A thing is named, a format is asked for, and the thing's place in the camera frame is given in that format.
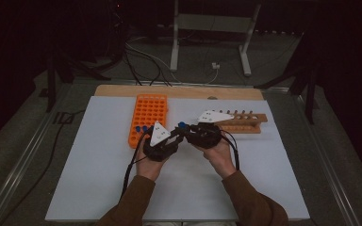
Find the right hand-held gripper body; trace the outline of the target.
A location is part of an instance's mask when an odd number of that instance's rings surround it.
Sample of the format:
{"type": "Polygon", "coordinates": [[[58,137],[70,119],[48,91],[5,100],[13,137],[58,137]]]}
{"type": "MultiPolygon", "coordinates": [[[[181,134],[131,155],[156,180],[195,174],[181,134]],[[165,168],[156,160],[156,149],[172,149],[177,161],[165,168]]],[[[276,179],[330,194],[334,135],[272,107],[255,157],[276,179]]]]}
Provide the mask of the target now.
{"type": "Polygon", "coordinates": [[[189,143],[204,149],[216,146],[222,139],[222,131],[218,125],[215,125],[215,122],[230,119],[233,119],[233,116],[227,113],[212,110],[205,111],[198,117],[198,123],[196,124],[202,130],[200,132],[192,132],[197,134],[197,138],[195,141],[189,141],[189,143]]]}

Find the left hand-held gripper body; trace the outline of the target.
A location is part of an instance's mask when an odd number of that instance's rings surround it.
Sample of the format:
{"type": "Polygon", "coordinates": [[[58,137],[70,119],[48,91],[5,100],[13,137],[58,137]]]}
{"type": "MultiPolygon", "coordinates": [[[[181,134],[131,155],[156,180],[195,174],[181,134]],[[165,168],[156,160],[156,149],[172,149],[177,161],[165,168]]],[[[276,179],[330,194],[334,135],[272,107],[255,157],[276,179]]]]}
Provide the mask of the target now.
{"type": "Polygon", "coordinates": [[[143,152],[149,159],[161,162],[177,152],[172,150],[175,137],[171,138],[171,132],[159,121],[156,121],[153,127],[148,130],[148,135],[149,137],[143,145],[143,152]]]}

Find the orange plastic tube rack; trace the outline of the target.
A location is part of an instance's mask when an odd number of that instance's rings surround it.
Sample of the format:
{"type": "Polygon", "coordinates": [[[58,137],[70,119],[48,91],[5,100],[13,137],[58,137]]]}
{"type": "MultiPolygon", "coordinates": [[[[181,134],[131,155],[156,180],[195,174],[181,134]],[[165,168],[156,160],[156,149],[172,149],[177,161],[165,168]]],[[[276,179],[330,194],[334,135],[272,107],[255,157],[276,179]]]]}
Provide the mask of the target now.
{"type": "Polygon", "coordinates": [[[165,94],[139,94],[136,97],[132,121],[130,123],[128,144],[135,149],[140,137],[136,136],[136,126],[147,125],[148,129],[159,121],[163,126],[167,120],[167,96],[165,94]]]}

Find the wooden tube rack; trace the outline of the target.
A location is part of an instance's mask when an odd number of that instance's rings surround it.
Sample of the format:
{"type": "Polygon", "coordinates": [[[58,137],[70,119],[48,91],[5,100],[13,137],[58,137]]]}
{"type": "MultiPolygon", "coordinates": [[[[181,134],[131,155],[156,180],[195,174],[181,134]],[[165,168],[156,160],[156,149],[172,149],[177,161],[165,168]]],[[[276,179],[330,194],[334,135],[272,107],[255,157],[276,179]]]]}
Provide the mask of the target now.
{"type": "Polygon", "coordinates": [[[253,111],[245,112],[242,110],[237,112],[235,110],[230,115],[233,116],[233,119],[218,121],[215,122],[215,125],[232,134],[260,134],[261,123],[268,121],[265,114],[254,113],[253,111]]]}

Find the person's left hand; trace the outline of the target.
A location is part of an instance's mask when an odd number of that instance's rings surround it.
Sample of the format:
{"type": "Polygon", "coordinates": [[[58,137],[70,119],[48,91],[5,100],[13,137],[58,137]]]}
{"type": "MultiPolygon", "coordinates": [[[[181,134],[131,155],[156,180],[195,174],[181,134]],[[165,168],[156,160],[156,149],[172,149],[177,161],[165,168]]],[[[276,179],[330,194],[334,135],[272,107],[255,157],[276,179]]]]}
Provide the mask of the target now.
{"type": "Polygon", "coordinates": [[[143,145],[140,145],[137,153],[136,174],[145,177],[153,182],[158,178],[166,161],[156,162],[149,159],[143,152],[143,145]]]}

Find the person's right hand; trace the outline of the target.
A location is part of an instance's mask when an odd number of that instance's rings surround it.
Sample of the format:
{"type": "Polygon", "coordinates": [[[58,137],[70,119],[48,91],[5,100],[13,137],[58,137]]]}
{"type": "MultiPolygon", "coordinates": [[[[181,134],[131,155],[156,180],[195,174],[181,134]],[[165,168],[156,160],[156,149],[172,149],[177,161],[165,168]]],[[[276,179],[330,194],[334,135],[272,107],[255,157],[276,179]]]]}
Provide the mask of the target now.
{"type": "Polygon", "coordinates": [[[203,153],[204,158],[209,161],[222,179],[225,179],[237,171],[232,162],[230,144],[223,138],[212,148],[204,149],[198,147],[198,150],[203,153]]]}

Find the white table sheet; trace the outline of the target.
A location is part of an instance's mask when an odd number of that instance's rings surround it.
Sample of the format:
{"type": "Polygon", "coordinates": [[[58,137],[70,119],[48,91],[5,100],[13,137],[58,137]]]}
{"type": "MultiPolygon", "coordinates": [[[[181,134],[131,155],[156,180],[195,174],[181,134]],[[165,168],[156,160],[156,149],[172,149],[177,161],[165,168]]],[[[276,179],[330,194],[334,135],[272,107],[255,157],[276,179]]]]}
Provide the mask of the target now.
{"type": "MultiPolygon", "coordinates": [[[[127,137],[132,97],[90,98],[73,147],[47,210],[49,221],[95,221],[117,204],[134,153],[127,137]]],[[[291,220],[309,213],[273,118],[254,135],[237,135],[239,164],[260,193],[284,207],[291,220]]],[[[234,220],[220,176],[187,142],[165,163],[144,219],[234,220]]]]}

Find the white metal stand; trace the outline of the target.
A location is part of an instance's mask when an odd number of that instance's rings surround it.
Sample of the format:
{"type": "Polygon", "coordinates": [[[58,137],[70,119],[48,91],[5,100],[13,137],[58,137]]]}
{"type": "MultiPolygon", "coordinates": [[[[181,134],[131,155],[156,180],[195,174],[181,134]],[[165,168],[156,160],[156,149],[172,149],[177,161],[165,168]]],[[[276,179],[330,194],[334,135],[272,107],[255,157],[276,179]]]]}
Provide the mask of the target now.
{"type": "Polygon", "coordinates": [[[247,56],[247,50],[255,31],[255,24],[261,10],[261,4],[255,4],[254,10],[249,17],[233,17],[220,15],[187,14],[179,12],[179,1],[174,0],[173,7],[173,48],[170,60],[170,71],[175,73],[178,67],[179,40],[178,31],[199,30],[244,33],[245,42],[239,46],[239,58],[245,76],[252,74],[252,69],[247,56]]]}

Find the black tripod stand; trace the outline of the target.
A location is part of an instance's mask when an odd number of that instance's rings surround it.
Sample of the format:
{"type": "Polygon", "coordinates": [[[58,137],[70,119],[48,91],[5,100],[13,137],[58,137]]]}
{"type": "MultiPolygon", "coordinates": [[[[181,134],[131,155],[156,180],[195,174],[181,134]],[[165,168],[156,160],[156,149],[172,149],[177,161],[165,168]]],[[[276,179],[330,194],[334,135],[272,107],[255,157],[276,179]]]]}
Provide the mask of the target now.
{"type": "Polygon", "coordinates": [[[88,76],[102,81],[108,81],[109,78],[105,77],[93,69],[87,67],[80,61],[72,58],[57,46],[53,46],[46,56],[47,66],[47,90],[45,92],[48,102],[46,111],[51,112],[57,101],[56,78],[59,77],[64,83],[72,83],[74,75],[72,68],[76,68],[86,73],[88,76]]]}
{"type": "Polygon", "coordinates": [[[315,86],[320,63],[318,55],[311,50],[310,39],[310,32],[304,32],[283,73],[266,83],[255,85],[255,89],[269,89],[293,77],[294,80],[288,88],[288,92],[291,95],[301,95],[305,91],[304,114],[313,124],[315,86]]]}

